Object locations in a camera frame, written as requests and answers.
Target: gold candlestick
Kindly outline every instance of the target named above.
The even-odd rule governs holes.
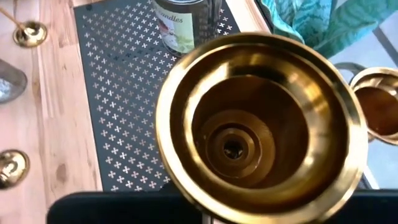
[[[1,7],[0,13],[5,15],[17,26],[12,37],[18,46],[28,48],[36,47],[46,40],[48,32],[43,23],[37,21],[19,22]]]

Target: wood grain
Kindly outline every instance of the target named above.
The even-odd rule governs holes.
[[[0,0],[19,21],[49,28],[44,44],[22,49],[15,25],[0,15],[0,58],[25,72],[26,91],[0,105],[0,151],[20,149],[31,168],[17,187],[0,192],[1,224],[42,224],[51,204],[74,192],[102,190],[73,7],[98,0]],[[251,0],[228,0],[242,31],[263,30]]]

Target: shiny metal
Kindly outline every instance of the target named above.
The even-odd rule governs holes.
[[[0,152],[0,190],[19,184],[29,168],[29,158],[24,152],[15,149]]]
[[[366,68],[356,63],[337,63],[354,77],[349,85],[358,97],[368,124],[369,142],[379,139],[398,145],[398,70]]]
[[[37,47],[47,38],[47,28],[41,22],[27,21],[22,23],[22,27],[17,27],[12,35],[14,42],[21,47]]]
[[[277,35],[229,35],[186,55],[163,85],[155,120],[175,185],[223,221],[322,221],[366,167],[353,91],[327,59]]]
[[[0,59],[0,105],[15,100],[26,86],[25,73]]]

